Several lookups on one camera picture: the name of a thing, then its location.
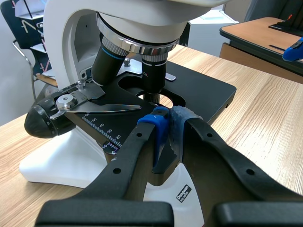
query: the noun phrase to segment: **desk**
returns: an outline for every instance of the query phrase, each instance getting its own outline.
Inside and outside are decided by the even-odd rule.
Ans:
[[[303,85],[182,46],[169,60],[234,85],[235,99],[213,128],[274,179],[303,193]],[[29,183],[18,172],[21,159],[48,141],[27,135],[24,119],[0,127],[1,227],[31,227],[45,201],[80,191]]]
[[[281,21],[266,17],[223,27],[220,34],[231,43],[223,44],[220,57],[303,84],[303,61],[284,61],[284,52],[270,46],[286,50],[299,40],[268,27]]]

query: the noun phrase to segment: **microscope stage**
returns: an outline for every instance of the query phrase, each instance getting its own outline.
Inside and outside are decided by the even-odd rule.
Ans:
[[[166,81],[161,94],[168,97],[174,105],[185,106],[200,115],[209,124],[212,124],[229,106],[236,92],[236,88],[232,85],[169,61],[167,73],[176,76],[177,79],[173,82]],[[155,106],[138,97],[144,94],[142,79],[131,73],[121,74],[102,89],[105,95],[91,102],[98,105],[140,105],[142,108],[125,113],[66,113],[65,115],[95,139],[105,154],[112,155],[113,158],[138,120],[150,114]],[[178,159],[167,143],[157,166],[153,168],[149,182],[155,186],[162,185],[177,165]]]

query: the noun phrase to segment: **wall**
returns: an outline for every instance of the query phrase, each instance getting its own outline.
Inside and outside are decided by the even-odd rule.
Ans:
[[[224,12],[232,19],[244,22],[251,0],[231,0],[225,4]]]
[[[0,14],[0,126],[28,112],[34,103],[30,69],[12,45],[14,35]],[[24,51],[34,64],[31,51]],[[36,95],[45,84],[35,82]]]

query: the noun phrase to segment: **blue ring on objective lens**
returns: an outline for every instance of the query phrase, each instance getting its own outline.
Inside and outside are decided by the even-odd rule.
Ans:
[[[116,59],[119,59],[119,60],[124,60],[124,59],[125,59],[125,58],[118,58],[118,57],[116,57],[116,56],[110,54],[110,53],[107,52],[104,48],[102,48],[102,50],[103,50],[105,53],[107,53],[109,56],[113,57],[113,58],[116,58]]]

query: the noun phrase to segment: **blue rubber grip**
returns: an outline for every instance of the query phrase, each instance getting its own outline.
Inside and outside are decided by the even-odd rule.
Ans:
[[[174,106],[170,110],[169,143],[181,163],[183,163],[184,124],[186,120],[191,118],[203,120],[202,117],[196,115],[186,107]]]
[[[138,120],[138,124],[141,122],[154,124],[157,128],[157,136],[156,136],[156,149],[154,154],[153,166],[155,167],[158,163],[161,152],[166,144],[169,133],[169,109],[166,107],[158,106],[154,109],[154,111],[165,110],[168,112],[168,117],[164,118],[160,115],[148,114],[143,118]]]
[[[288,47],[283,54],[285,61],[297,61],[303,59],[303,37],[298,40],[293,46]]]

